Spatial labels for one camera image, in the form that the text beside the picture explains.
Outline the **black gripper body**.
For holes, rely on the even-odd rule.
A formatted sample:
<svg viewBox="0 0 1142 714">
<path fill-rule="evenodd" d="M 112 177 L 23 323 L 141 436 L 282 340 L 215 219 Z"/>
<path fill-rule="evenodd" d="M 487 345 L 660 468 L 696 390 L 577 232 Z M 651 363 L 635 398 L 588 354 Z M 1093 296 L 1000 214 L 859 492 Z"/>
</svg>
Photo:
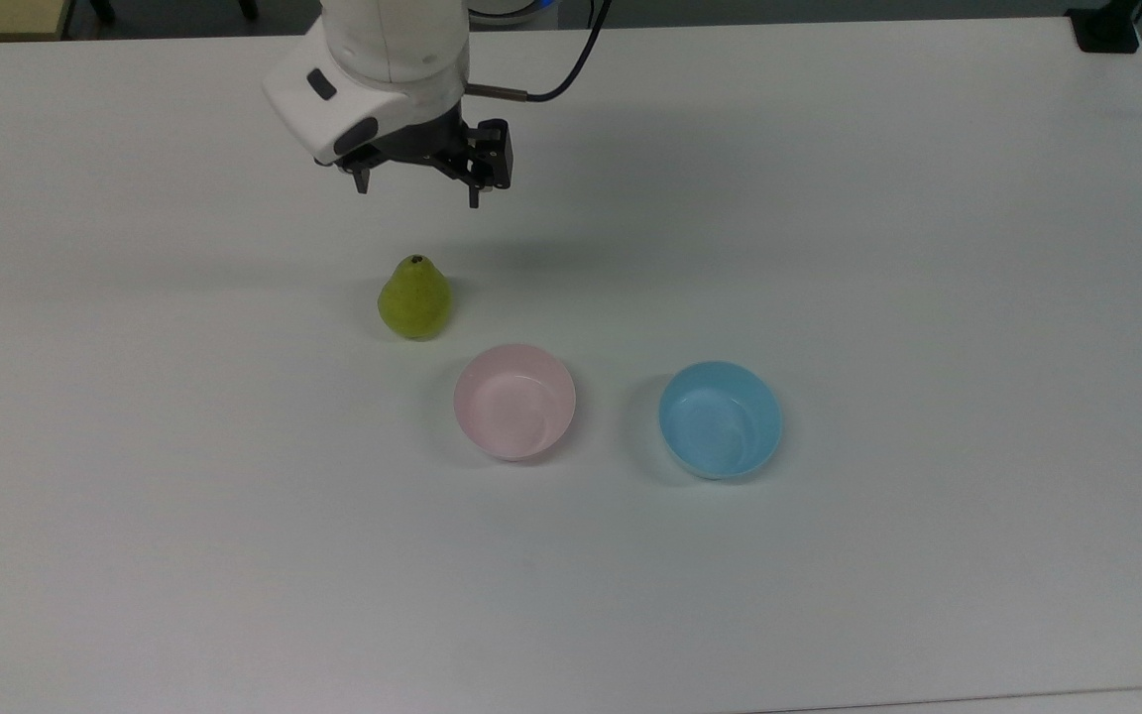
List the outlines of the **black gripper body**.
<svg viewBox="0 0 1142 714">
<path fill-rule="evenodd" d="M 349 177 L 353 166 L 367 166 L 372 173 L 379 166 L 394 163 L 428 167 L 466 186 L 467 177 L 475 177 L 484 186 L 482 193 L 510 188 L 513 180 L 508 122 L 494 118 L 471 126 L 464 121 L 461 105 L 431 121 L 391 133 L 384 131 L 376 117 L 364 117 L 327 141 L 323 149 L 325 154 L 314 158 L 314 162 Z"/>
</svg>

